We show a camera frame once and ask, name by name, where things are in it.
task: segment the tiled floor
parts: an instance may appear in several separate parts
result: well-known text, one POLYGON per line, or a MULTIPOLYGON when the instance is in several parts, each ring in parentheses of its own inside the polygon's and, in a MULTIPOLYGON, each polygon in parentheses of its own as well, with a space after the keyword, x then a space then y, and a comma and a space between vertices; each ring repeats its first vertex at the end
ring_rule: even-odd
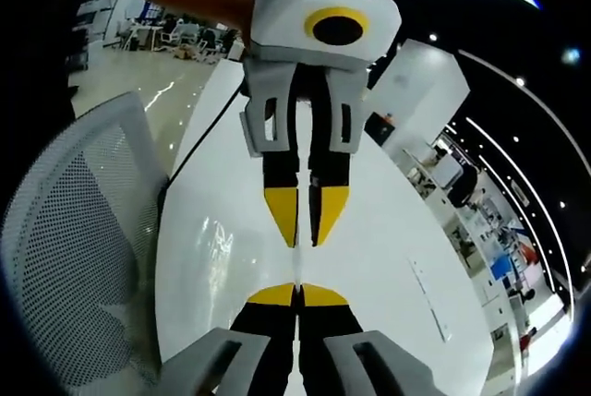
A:
POLYGON ((107 48, 92 57, 89 70, 70 77, 70 85, 79 85, 72 103, 80 116, 119 94, 136 91, 163 167, 170 173, 188 119, 213 69, 169 53, 107 48))

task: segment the cable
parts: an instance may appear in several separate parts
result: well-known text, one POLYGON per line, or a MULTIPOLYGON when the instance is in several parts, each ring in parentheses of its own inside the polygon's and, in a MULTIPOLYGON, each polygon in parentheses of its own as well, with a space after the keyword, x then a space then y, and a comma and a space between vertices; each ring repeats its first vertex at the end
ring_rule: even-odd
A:
POLYGON ((187 164, 188 160, 191 158, 191 156, 193 155, 195 150, 199 148, 199 145, 201 145, 201 143, 205 140, 205 138, 211 133, 211 131, 218 124, 218 122, 220 122, 220 119, 222 119, 222 116, 225 114, 225 112, 228 110, 228 108, 230 108, 230 105, 232 105, 232 102, 234 101, 234 99, 236 98, 236 96, 238 95, 239 92, 240 92, 240 86, 238 86, 238 88, 236 89, 234 94, 230 97, 230 99, 225 104, 223 109, 219 112, 219 114, 216 116, 216 118, 213 120, 213 122, 210 124, 210 126, 208 126, 207 130, 205 130, 205 133, 203 133, 201 138, 199 138, 197 143, 193 146, 193 148, 187 154, 185 159, 178 166, 178 170, 176 170, 175 174, 173 174, 173 176, 170 178, 170 181, 168 182, 168 186, 166 187, 166 190, 168 190, 168 188, 171 187, 171 185, 173 184, 175 179, 180 175, 181 170, 183 170, 183 168, 185 168, 185 165, 187 164))

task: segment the yellow circle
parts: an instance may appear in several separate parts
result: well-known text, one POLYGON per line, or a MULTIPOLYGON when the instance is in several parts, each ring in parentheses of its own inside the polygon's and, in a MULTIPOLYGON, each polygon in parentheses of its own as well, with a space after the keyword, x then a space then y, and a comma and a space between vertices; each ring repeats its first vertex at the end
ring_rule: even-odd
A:
POLYGON ((327 6, 326 8, 321 8, 320 10, 315 11, 306 18, 306 22, 304 23, 306 35, 310 38, 314 38, 314 27, 316 24, 321 20, 333 17, 350 18, 356 21, 361 26, 363 34, 365 34, 369 27, 368 18, 366 18, 366 15, 360 11, 346 6, 327 6))

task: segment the black ceiling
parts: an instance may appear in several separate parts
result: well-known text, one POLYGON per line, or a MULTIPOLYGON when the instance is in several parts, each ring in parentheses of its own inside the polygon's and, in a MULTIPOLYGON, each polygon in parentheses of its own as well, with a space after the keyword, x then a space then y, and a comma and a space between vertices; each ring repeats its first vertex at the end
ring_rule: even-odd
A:
MULTIPOLYGON (((537 0, 538 10, 521 0, 394 0, 403 26, 395 43, 407 38, 428 42, 451 53, 465 50, 512 76, 526 80, 533 91, 569 128, 591 160, 588 89, 584 85, 590 29, 584 0, 537 0), (568 47, 581 50, 577 65, 565 65, 561 55, 568 47)), ((395 55, 380 59, 371 73, 375 83, 395 55)), ((587 226, 591 224, 591 178, 568 140, 549 116, 512 83, 465 57, 458 61, 471 93, 454 121, 470 154, 483 154, 502 176, 519 179, 509 163, 468 125, 472 117, 493 136, 527 175, 556 223, 569 259, 574 286, 581 290, 588 272, 581 266, 591 251, 587 226), (513 142, 518 136, 519 143, 513 142), (559 207, 563 201, 565 209, 559 207)), ((528 213, 553 269, 564 274, 564 263, 548 221, 532 195, 528 213)), ((568 303, 566 294, 563 300, 568 303)))

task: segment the black circle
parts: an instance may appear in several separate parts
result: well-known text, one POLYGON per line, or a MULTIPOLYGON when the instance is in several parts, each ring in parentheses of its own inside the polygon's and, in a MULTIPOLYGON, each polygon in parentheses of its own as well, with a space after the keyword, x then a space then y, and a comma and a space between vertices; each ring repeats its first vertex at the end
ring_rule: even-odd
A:
POLYGON ((329 45, 349 45, 363 36, 363 27, 354 19, 331 16, 316 23, 314 37, 329 45))

